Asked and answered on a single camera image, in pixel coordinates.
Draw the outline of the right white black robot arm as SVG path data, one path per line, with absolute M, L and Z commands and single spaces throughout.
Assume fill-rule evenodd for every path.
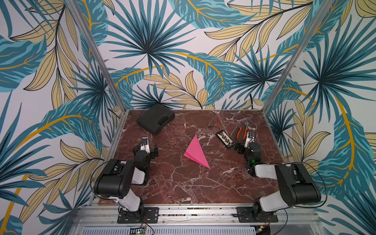
M 244 156 L 245 168 L 251 176 L 278 182 L 277 192 L 255 201 L 252 206 L 254 216 L 321 201 L 321 193 L 302 163 L 262 163 L 261 146 L 256 142 L 249 142 L 246 145 L 237 143 L 234 150 Z

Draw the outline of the aluminium front rail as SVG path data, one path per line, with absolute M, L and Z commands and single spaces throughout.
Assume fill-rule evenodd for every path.
M 158 223 L 162 225 L 239 225 L 233 215 L 237 207 L 252 204 L 146 204 L 158 207 Z M 277 212 L 275 225 L 320 225 L 321 220 L 314 209 L 289 208 Z M 82 207 L 73 221 L 73 226 L 117 226 L 118 207 L 114 205 L 91 205 Z

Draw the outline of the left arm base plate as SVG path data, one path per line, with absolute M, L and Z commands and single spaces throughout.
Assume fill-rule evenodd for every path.
M 136 224 L 146 222 L 147 224 L 158 223 L 159 208 L 139 208 L 138 211 L 127 211 L 124 208 L 118 210 L 117 224 Z

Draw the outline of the left aluminium frame post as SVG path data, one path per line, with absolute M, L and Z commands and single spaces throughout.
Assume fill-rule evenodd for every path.
M 112 77 L 108 71 L 108 68 L 103 60 L 103 57 L 100 54 L 100 51 L 93 38 L 93 35 L 91 34 L 89 26 L 86 24 L 86 21 L 79 8 L 77 1 L 67 0 L 66 4 L 68 8 L 70 9 L 73 18 L 76 20 L 76 23 L 79 29 L 81 30 L 83 37 L 86 40 L 88 47 L 93 54 L 93 58 L 96 61 L 97 65 L 99 66 L 99 69 L 101 73 L 103 74 L 104 79 L 107 82 L 108 87 L 110 91 L 112 92 L 117 105 L 120 107 L 122 113 L 126 113 L 126 108 L 123 104 L 122 98 L 120 97 L 120 95 L 118 94 L 116 90 L 115 83 L 113 82 Z

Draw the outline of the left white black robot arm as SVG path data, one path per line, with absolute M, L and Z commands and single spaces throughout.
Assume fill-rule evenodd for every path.
M 123 211 L 144 213 L 144 204 L 132 191 L 132 185 L 144 186 L 151 173 L 150 163 L 159 155 L 159 149 L 147 151 L 145 146 L 134 149 L 134 159 L 122 161 L 111 159 L 95 180 L 94 194 L 113 200 Z

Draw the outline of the aluminium frame post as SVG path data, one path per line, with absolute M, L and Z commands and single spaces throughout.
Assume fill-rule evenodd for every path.
M 122 98 L 120 97 L 120 95 L 118 94 L 116 90 L 115 83 L 113 82 L 112 77 L 108 71 L 108 68 L 103 60 L 103 57 L 100 54 L 100 51 L 93 38 L 93 35 L 91 34 L 89 26 L 86 24 L 86 21 L 79 8 L 77 1 L 67 0 L 66 4 L 68 8 L 70 9 L 73 18 L 76 20 L 76 23 L 79 29 L 81 30 L 83 37 L 86 40 L 88 47 L 93 54 L 93 58 L 96 61 L 97 65 L 99 66 L 99 69 L 101 73 L 103 74 L 104 79 L 107 82 L 108 87 L 110 91 L 112 92 L 117 105 L 120 107 L 122 113 L 126 113 L 126 108 L 123 104 Z
M 270 93 L 267 102 L 265 103 L 262 113 L 266 115 L 271 106 L 273 104 L 273 100 L 277 97 L 279 90 L 282 88 L 283 84 L 285 83 L 288 75 L 290 74 L 292 68 L 294 67 L 296 61 L 299 59 L 300 55 L 303 53 L 304 49 L 308 45 L 311 38 L 314 36 L 317 28 L 320 26 L 321 21 L 324 19 L 326 13 L 329 11 L 331 5 L 333 4 L 334 0 L 324 1 L 320 8 L 317 11 L 317 14 L 313 17 L 312 23 L 308 26 L 307 32 L 302 36 L 300 43 L 297 46 L 297 49 L 291 56 L 287 66 L 285 67 L 281 77 L 276 82 L 272 92 Z

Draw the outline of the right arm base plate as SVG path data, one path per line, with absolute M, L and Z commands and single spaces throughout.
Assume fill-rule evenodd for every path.
M 236 216 L 240 223 L 276 223 L 276 212 L 265 212 L 258 207 L 236 207 Z

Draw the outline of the right aluminium frame post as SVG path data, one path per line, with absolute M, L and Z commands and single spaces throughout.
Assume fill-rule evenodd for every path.
M 317 11 L 317 14 L 313 17 L 312 23 L 308 26 L 307 32 L 302 36 L 300 43 L 297 46 L 297 49 L 291 56 L 287 66 L 285 67 L 281 77 L 276 82 L 272 92 L 270 93 L 267 102 L 265 103 L 262 113 L 266 115 L 271 106 L 273 104 L 273 100 L 277 97 L 279 90 L 282 88 L 283 84 L 285 83 L 288 75 L 290 74 L 292 68 L 294 67 L 296 61 L 299 59 L 300 55 L 303 53 L 304 49 L 308 45 L 311 38 L 314 36 L 317 28 L 320 26 L 321 21 L 324 19 L 326 13 L 329 11 L 331 5 L 333 4 L 334 0 L 324 1 L 320 8 Z

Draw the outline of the orange handled pliers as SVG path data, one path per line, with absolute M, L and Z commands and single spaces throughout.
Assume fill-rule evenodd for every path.
M 238 141 L 240 141 L 240 140 L 245 141 L 246 138 L 247 138 L 247 134 L 249 132 L 249 129 L 250 129 L 249 128 L 249 124 L 245 120 L 244 123 L 243 123 L 243 125 L 238 128 L 238 132 L 236 134 L 236 139 Z

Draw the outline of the pink square paper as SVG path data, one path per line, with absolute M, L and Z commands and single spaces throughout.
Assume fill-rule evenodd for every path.
M 194 136 L 191 143 L 189 144 L 186 152 L 184 153 L 185 157 L 199 163 L 200 165 L 203 165 L 204 167 L 210 169 L 210 166 L 208 164 L 208 161 L 205 157 L 205 154 L 203 152 L 203 149 L 201 147 L 201 144 L 199 142 L 199 139 L 197 135 Z

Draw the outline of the black plastic tool case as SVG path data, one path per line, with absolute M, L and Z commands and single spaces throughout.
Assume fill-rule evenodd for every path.
M 172 110 L 161 104 L 155 104 L 137 119 L 137 124 L 156 136 L 174 118 L 175 113 Z

